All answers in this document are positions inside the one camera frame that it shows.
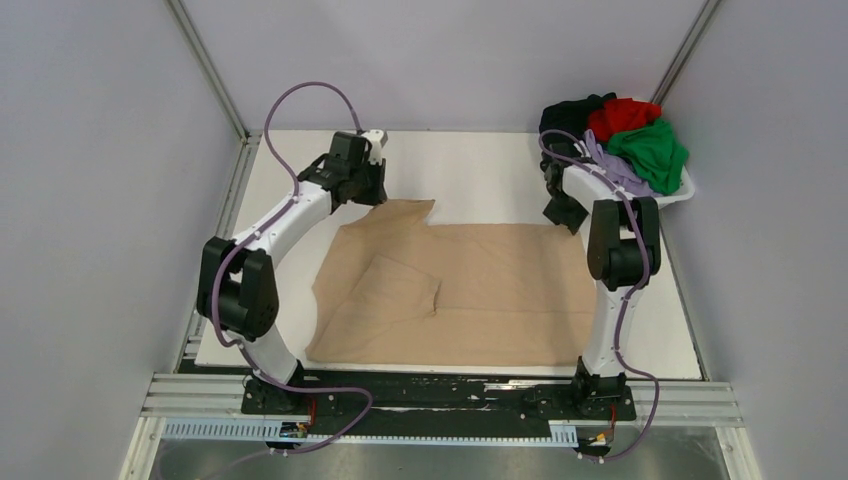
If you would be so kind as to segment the beige t-shirt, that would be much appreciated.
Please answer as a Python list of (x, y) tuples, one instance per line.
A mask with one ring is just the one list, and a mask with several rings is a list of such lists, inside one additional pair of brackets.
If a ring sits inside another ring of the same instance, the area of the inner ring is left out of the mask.
[(429, 223), (392, 200), (338, 228), (312, 291), (321, 363), (572, 366), (596, 289), (580, 237), (537, 224)]

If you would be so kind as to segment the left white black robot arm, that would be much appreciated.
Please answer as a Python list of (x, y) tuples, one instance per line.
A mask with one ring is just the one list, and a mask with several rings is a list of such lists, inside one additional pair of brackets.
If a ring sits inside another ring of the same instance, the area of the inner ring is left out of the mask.
[(301, 172), (280, 159), (292, 190), (235, 237), (213, 237), (203, 246), (196, 309), (211, 322), (222, 346), (238, 349), (252, 377), (269, 387), (268, 400), (283, 413), (298, 411), (306, 395), (358, 394), (367, 408), (373, 405), (363, 388), (306, 387), (293, 377), (301, 363), (275, 327), (281, 308), (275, 271), (305, 234), (339, 207), (386, 201), (387, 140), (379, 129), (338, 131), (328, 150)]

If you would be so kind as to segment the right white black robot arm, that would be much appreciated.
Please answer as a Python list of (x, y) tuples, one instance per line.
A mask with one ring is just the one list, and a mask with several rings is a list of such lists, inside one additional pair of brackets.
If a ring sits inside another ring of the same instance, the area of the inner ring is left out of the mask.
[(564, 193), (588, 213), (582, 239), (596, 282), (596, 306), (589, 342), (569, 384), (538, 387), (534, 398), (540, 414), (550, 419), (632, 420), (629, 376), (660, 386), (655, 375), (625, 358), (635, 307), (662, 263), (658, 204), (650, 196), (629, 195), (595, 165), (550, 149), (544, 153), (561, 167)]

